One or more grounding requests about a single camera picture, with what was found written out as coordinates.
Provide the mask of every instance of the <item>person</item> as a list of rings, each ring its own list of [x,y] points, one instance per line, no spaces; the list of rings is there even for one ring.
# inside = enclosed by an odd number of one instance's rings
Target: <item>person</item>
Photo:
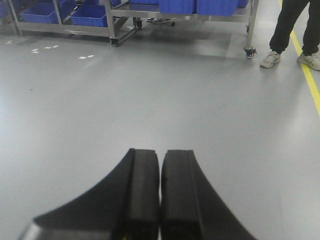
[[[320,58],[316,56],[320,44],[320,0],[283,0],[282,10],[270,41],[271,52],[260,63],[262,68],[272,68],[280,63],[281,53],[289,45],[290,33],[308,3],[309,20],[303,36],[303,52],[296,61],[320,71]]]

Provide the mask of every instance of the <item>gray floor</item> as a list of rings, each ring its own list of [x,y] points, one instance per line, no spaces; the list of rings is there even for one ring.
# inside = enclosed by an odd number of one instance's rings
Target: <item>gray floor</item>
[[[0,240],[93,186],[131,147],[160,163],[168,149],[194,150],[259,240],[319,240],[319,114],[292,43],[281,64],[259,68],[279,11],[260,1],[252,60],[239,23],[145,25],[118,48],[0,35]]]

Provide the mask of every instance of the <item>stainless steel cart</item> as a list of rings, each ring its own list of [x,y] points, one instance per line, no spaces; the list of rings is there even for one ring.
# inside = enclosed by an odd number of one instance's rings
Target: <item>stainless steel cart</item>
[[[120,41],[126,39],[131,34],[142,28],[142,18],[158,18],[158,19],[173,19],[173,20],[190,20],[190,21],[211,21],[211,22],[234,22],[247,23],[246,32],[248,33],[247,41],[243,49],[246,52],[247,58],[251,59],[257,52],[252,46],[252,38],[254,33],[255,21],[258,11],[259,0],[249,0],[246,8],[238,8],[232,16],[213,16],[199,14],[167,14],[161,13],[159,5],[156,4],[130,4],[129,2],[122,3],[112,7],[112,0],[105,0],[105,11],[107,16],[108,27],[97,26],[82,26],[74,25],[68,16],[66,19],[61,19],[57,0],[53,0],[55,11],[57,14],[58,24],[51,23],[34,23],[25,22],[20,13],[31,6],[26,6],[20,11],[15,11],[13,0],[6,0],[12,11],[12,17],[15,22],[16,31],[22,35],[23,31],[36,31],[47,33],[74,34],[74,35],[90,35],[109,37],[112,46],[117,47]],[[134,27],[123,35],[120,35],[120,29],[129,18],[133,18]]]
[[[13,8],[13,1],[7,0]],[[84,26],[84,25],[74,25],[70,19],[70,15],[66,19],[61,19],[59,7],[57,0],[53,0],[55,12],[58,19],[58,24],[53,23],[37,23],[37,22],[25,22],[20,13],[31,7],[37,1],[33,1],[28,6],[23,7],[19,11],[12,11],[12,17],[15,21],[17,27],[17,33],[22,35],[24,31],[34,31],[34,32],[43,32],[43,33],[59,33],[59,34],[73,34],[73,35],[88,35],[88,36],[100,36],[100,37],[110,37],[110,39],[121,39],[125,38],[128,34],[135,32],[136,29],[132,29],[130,32],[127,32],[123,36],[118,35],[118,30],[122,28],[125,22],[128,20],[128,17],[119,17],[114,18],[111,14],[111,1],[105,1],[105,11],[107,15],[108,27],[98,27],[98,26]]]
[[[252,46],[256,16],[258,11],[259,0],[250,0],[246,8],[238,8],[232,16],[210,16],[199,14],[167,14],[159,11],[159,5],[152,4],[130,4],[123,3],[111,10],[112,16],[133,18],[135,27],[142,28],[141,18],[173,19],[173,20],[193,20],[193,21],[212,21],[212,22],[234,22],[247,23],[246,32],[248,33],[247,41],[243,49],[246,56],[251,59],[257,52]],[[118,46],[117,38],[110,38],[114,47]]]

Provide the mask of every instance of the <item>cart wheel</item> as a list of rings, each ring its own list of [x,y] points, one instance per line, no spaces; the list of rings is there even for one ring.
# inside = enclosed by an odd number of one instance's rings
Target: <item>cart wheel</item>
[[[116,39],[116,38],[110,38],[110,42],[113,47],[118,47],[118,45],[119,45],[118,39]]]
[[[142,20],[141,21],[136,21],[136,27],[138,29],[142,29]]]
[[[247,54],[246,54],[246,57],[247,57],[248,59],[252,59],[254,56],[255,56],[254,53],[247,53]]]
[[[255,54],[257,53],[257,50],[254,48],[245,48],[244,51],[245,51],[246,57],[248,59],[252,59],[255,56]]]

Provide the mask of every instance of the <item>black pants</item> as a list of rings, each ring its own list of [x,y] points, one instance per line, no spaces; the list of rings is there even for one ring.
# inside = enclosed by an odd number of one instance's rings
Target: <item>black pants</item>
[[[301,12],[309,6],[309,20],[303,36],[303,53],[311,55],[319,51],[320,44],[320,0],[283,0],[270,48],[281,54],[289,45],[290,33]]]

